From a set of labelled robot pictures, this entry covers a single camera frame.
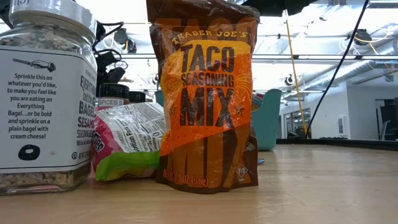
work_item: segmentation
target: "office ceiling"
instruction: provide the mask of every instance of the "office ceiling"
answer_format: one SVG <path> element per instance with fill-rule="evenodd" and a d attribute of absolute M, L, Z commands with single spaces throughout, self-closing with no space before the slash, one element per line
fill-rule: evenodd
<path fill-rule="evenodd" d="M 156 89 L 151 80 L 157 73 L 157 62 L 149 37 L 149 26 L 146 15 L 146 0 L 76 0 L 88 8 L 100 22 L 124 21 L 129 37 L 137 46 L 137 55 L 146 54 L 149 60 L 128 57 L 129 68 L 125 78 L 133 80 L 127 83 L 133 89 Z M 289 28 L 292 35 L 294 55 L 341 55 L 348 43 L 347 35 L 353 30 L 358 19 L 363 0 L 347 0 L 347 6 L 329 6 L 326 0 L 305 7 L 299 14 L 289 17 Z M 366 29 L 371 35 L 374 48 L 393 41 L 398 35 L 398 9 L 368 8 L 363 17 L 360 29 Z M 6 29 L 0 24 L 0 31 Z M 103 41 L 99 47 L 112 47 L 120 50 L 113 42 L 113 37 Z M 292 65 L 288 60 L 265 60 L 269 55 L 290 55 L 289 41 L 285 19 L 281 17 L 261 17 L 258 28 L 257 45 L 254 50 L 256 60 L 253 61 L 252 71 L 254 89 L 268 90 L 271 88 L 287 89 L 284 78 L 292 74 Z M 354 45 L 350 55 L 374 55 L 368 44 Z M 338 60 L 327 63 L 309 60 L 297 63 L 297 75 L 300 85 L 310 82 L 331 70 Z"/>

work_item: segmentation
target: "wooden table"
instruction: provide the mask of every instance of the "wooden table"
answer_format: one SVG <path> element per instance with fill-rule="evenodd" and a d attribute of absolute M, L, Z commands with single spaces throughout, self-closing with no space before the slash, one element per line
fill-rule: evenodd
<path fill-rule="evenodd" d="M 278 146 L 260 158 L 259 187 L 197 195 L 153 180 L 84 184 L 63 194 L 0 197 L 0 223 L 398 222 L 398 152 Z"/>

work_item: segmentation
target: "white wall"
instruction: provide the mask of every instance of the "white wall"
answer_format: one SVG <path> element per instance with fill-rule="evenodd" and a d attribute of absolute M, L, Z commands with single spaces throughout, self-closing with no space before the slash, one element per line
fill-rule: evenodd
<path fill-rule="evenodd" d="M 398 86 L 347 85 L 351 138 L 377 140 L 376 100 L 398 97 Z"/>
<path fill-rule="evenodd" d="M 311 116 L 317 107 L 321 98 L 321 93 L 311 93 L 305 97 L 302 102 L 303 109 L 310 108 Z M 299 110 L 298 102 L 289 102 L 288 106 L 281 106 L 280 115 L 282 115 L 282 122 L 284 123 L 284 115 Z M 346 83 L 340 83 L 339 87 L 330 88 L 328 94 L 323 99 L 323 102 L 318 110 L 317 116 L 312 123 L 312 138 L 318 139 L 322 137 L 342 137 L 338 132 L 338 117 L 346 115 L 349 124 L 348 114 L 348 97 L 346 90 Z M 348 125 L 347 137 L 350 139 L 350 130 Z M 285 125 L 282 125 L 282 137 L 286 138 Z"/>

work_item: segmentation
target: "orange bag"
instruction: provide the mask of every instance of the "orange bag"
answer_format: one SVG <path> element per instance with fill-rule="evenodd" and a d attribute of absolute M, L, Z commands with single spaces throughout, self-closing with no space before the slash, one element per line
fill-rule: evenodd
<path fill-rule="evenodd" d="M 258 184 L 251 55 L 259 12 L 223 0 L 147 0 L 168 131 L 156 181 L 213 194 Z"/>

